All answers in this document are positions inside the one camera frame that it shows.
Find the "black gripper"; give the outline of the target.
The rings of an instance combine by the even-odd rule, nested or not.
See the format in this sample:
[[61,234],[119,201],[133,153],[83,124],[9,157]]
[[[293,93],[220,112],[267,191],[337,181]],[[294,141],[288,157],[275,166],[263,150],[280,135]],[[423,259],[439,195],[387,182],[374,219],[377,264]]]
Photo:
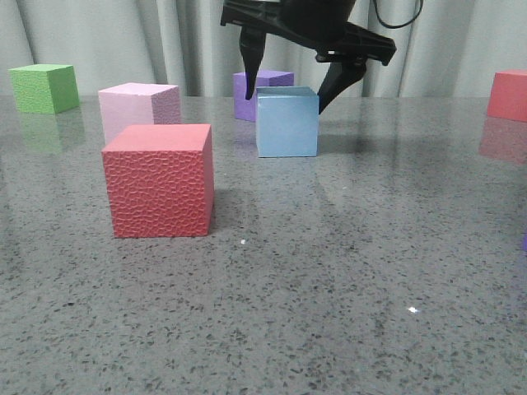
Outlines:
[[245,98],[253,97],[267,35],[313,49],[318,63],[330,63],[317,93],[319,114],[364,77],[366,61],[388,65],[394,41],[349,22],[353,6],[353,1],[225,1],[221,24],[241,28]]

